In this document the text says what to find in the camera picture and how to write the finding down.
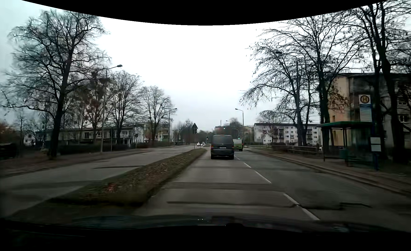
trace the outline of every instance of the street lamp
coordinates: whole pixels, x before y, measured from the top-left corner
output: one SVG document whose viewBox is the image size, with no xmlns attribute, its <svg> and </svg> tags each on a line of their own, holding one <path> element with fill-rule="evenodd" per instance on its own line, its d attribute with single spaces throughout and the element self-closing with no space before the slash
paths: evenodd
<svg viewBox="0 0 411 251">
<path fill-rule="evenodd" d="M 123 65 L 118 64 L 114 67 L 108 68 L 105 73 L 105 83 L 103 84 L 103 107 L 102 107 L 102 141 L 100 142 L 100 153 L 103 153 L 103 126 L 105 125 L 105 106 L 107 105 L 107 83 L 108 83 L 108 70 L 111 70 L 116 67 L 122 67 Z"/>
<path fill-rule="evenodd" d="M 244 126 L 244 111 L 237 108 L 235 110 L 242 111 L 242 126 Z"/>
<path fill-rule="evenodd" d="M 169 145 L 170 145 L 170 112 L 175 111 L 175 110 L 177 110 L 177 108 L 169 111 Z"/>
</svg>

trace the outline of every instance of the road sign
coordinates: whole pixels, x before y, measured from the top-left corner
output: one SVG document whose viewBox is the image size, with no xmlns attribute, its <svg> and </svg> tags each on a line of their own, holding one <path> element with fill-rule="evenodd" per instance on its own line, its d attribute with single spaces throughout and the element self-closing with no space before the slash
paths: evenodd
<svg viewBox="0 0 411 251">
<path fill-rule="evenodd" d="M 372 122 L 371 107 L 371 96 L 367 94 L 359 95 L 360 121 Z"/>
</svg>

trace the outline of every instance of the van rear window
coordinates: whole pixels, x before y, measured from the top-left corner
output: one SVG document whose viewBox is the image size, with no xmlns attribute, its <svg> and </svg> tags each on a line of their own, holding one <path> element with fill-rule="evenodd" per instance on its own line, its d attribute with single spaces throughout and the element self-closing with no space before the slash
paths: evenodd
<svg viewBox="0 0 411 251">
<path fill-rule="evenodd" d="M 232 136 L 221 136 L 215 135 L 213 136 L 213 143 L 233 143 Z"/>
</svg>

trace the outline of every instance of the trash bin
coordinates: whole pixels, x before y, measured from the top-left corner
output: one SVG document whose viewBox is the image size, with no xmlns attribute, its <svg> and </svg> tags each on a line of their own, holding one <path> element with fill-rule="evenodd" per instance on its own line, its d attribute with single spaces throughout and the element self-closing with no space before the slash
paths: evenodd
<svg viewBox="0 0 411 251">
<path fill-rule="evenodd" d="M 348 150 L 347 149 L 340 149 L 339 157 L 341 159 L 347 159 L 348 158 Z"/>
</svg>

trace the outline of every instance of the green bus shelter roof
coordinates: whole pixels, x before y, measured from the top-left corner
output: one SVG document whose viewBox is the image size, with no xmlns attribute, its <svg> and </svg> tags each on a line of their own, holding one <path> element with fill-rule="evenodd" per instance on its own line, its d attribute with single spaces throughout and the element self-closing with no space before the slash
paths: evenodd
<svg viewBox="0 0 411 251">
<path fill-rule="evenodd" d="M 361 122 L 361 121 L 337 121 L 331 123 L 320 124 L 317 127 L 322 128 L 340 128 L 340 129 L 360 129 L 360 128 L 369 128 L 371 127 L 371 122 Z"/>
</svg>

